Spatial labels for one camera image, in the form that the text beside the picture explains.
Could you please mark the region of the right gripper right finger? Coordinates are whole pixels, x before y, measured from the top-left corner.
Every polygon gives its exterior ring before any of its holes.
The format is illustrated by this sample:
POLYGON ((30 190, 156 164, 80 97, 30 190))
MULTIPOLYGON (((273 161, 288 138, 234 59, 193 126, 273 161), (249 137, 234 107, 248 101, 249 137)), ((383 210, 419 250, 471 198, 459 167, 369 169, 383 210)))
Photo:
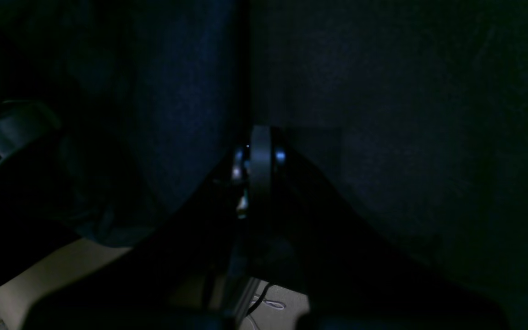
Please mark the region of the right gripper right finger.
POLYGON ((260 217, 287 237, 310 313, 299 330, 505 330, 496 303, 413 261, 382 238, 320 171, 260 128, 260 217))

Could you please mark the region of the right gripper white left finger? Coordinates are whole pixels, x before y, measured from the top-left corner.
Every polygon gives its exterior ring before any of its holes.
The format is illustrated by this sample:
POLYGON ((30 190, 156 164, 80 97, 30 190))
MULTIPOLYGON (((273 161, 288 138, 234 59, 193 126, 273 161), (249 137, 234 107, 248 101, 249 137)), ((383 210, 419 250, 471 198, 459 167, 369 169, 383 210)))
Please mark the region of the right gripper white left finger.
POLYGON ((261 128, 150 238, 53 292, 27 330, 237 330, 259 286, 248 276, 250 221, 261 209, 261 128))

